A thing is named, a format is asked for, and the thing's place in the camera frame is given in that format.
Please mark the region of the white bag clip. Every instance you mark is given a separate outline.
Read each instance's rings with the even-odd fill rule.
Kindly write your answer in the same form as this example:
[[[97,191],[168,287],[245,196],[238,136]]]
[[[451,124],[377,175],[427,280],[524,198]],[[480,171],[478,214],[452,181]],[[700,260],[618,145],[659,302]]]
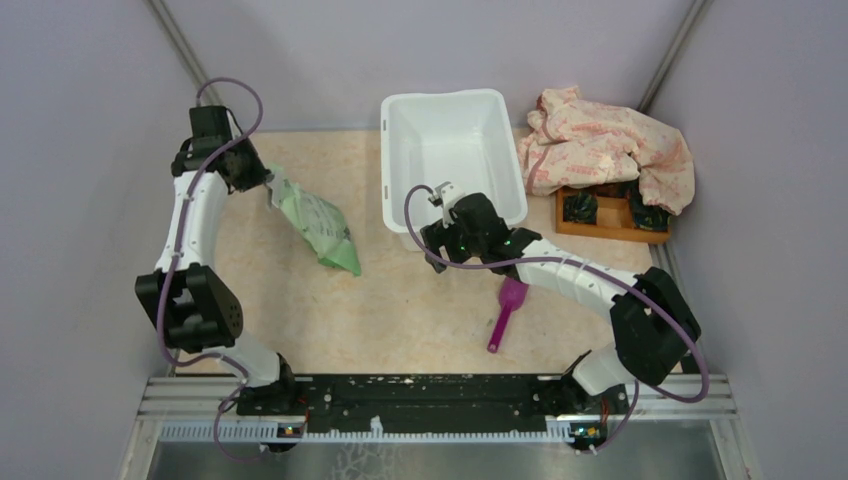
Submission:
[[[269,210],[275,207],[274,205],[274,179],[273,173],[268,173],[265,177],[264,187],[266,190],[266,205]]]

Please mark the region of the purple plastic scoop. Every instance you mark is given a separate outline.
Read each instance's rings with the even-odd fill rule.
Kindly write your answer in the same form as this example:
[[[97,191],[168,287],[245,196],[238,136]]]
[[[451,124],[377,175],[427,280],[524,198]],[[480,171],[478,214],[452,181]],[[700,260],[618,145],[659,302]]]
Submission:
[[[498,294],[500,312],[487,344],[487,351],[498,352],[511,315],[520,309],[526,299],[529,286],[512,278],[505,278]]]

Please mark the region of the green cat litter bag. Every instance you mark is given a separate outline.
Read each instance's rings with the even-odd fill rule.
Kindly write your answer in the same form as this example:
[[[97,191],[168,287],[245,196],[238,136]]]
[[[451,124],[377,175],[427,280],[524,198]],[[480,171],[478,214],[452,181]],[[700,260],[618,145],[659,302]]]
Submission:
[[[272,165],[274,205],[304,239],[319,264],[362,274],[351,230],[341,210],[292,181],[282,167]]]

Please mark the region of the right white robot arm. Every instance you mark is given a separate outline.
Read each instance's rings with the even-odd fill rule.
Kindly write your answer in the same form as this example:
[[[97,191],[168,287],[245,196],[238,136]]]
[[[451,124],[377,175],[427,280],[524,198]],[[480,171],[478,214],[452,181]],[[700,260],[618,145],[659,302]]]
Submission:
[[[709,391],[709,372],[696,342],[701,328],[677,284],[664,270],[637,273],[604,266],[557,247],[541,234],[510,227],[483,193],[451,183],[426,187],[441,217],[411,234],[434,270],[488,270],[558,293],[609,322],[612,341],[575,360],[563,375],[563,398],[576,412],[590,411],[608,389],[635,382],[671,397],[662,384],[686,354],[700,369],[697,403]]]

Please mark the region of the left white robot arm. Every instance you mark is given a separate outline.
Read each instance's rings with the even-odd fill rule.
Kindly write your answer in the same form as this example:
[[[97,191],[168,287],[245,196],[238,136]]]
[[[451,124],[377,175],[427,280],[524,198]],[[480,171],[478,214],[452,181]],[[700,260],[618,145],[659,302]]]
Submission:
[[[274,175],[228,108],[195,106],[189,120],[191,136],[171,164],[174,208],[168,236],[154,270],[136,278],[135,294],[171,365],[211,359],[237,376],[237,390],[221,411],[297,412],[300,388],[290,365],[246,331],[240,301],[213,267],[228,196],[264,187]]]

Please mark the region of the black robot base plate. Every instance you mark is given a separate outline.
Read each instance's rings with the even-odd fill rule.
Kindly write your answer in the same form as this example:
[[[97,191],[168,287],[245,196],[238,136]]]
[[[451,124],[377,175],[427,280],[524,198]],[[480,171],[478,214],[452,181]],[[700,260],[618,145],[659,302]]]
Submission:
[[[542,374],[316,374],[281,386],[248,387],[241,416],[302,416],[315,434],[543,433],[562,415],[624,414],[624,386],[597,396],[570,378]]]

